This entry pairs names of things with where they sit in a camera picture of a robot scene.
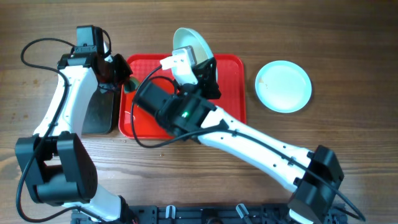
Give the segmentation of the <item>white plate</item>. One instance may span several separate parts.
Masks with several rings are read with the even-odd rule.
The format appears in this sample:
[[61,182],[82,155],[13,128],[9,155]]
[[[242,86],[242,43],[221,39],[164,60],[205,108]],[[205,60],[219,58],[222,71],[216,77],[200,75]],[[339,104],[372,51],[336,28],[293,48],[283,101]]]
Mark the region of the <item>white plate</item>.
[[210,46],[197,31],[186,27],[178,28],[175,31],[173,37],[172,55],[175,55],[175,50],[187,46],[190,46],[192,48],[193,54],[195,56],[195,62],[197,65],[207,59],[214,57]]
[[254,89],[259,101],[278,113],[294,113],[303,109],[313,93],[307,72],[286,60],[264,65],[256,75]]

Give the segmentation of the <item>green yellow sponge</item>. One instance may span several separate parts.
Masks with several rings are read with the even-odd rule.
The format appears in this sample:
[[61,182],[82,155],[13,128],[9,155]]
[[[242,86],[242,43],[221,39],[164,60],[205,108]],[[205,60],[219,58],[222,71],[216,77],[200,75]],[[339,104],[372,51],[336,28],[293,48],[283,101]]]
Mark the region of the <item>green yellow sponge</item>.
[[129,79],[124,82],[123,91],[125,94],[132,93],[139,88],[140,84],[137,78],[129,77]]

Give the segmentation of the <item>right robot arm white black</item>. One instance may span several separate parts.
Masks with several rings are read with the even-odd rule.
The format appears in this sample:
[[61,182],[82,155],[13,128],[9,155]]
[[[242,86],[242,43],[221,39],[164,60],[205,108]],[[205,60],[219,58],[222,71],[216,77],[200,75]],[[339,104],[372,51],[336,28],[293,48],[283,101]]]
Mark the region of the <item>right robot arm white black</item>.
[[323,223],[332,208],[343,171],[335,153],[322,145],[315,151],[276,140],[247,126],[210,102],[221,93],[216,60],[203,47],[186,45],[162,59],[182,87],[160,111],[157,120],[172,134],[228,152],[257,167],[292,193],[289,215],[300,223]]

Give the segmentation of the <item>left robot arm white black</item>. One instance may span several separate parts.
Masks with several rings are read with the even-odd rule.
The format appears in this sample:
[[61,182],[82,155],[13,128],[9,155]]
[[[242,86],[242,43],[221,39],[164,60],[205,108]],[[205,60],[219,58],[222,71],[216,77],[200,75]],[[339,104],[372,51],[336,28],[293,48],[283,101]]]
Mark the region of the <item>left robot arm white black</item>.
[[[63,55],[55,72],[58,85],[44,119],[31,137],[16,142],[22,170],[16,193],[18,214],[27,222],[42,223],[76,210],[101,223],[135,223],[126,201],[100,186],[81,142],[87,108],[99,83],[123,80],[131,69],[119,54],[75,52]],[[45,218],[28,217],[21,204],[23,187],[35,203],[64,209]]]

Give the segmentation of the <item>white plate top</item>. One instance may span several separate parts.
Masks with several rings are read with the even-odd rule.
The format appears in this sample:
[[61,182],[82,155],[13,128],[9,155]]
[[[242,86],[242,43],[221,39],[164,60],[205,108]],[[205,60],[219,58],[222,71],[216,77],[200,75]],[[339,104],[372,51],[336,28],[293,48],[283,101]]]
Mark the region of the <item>white plate top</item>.
[[195,56],[195,62],[197,65],[207,59],[214,57],[210,46],[197,31],[186,27],[178,28],[175,31],[173,37],[172,55],[175,55],[175,50],[187,46],[190,46],[192,48],[193,54]]

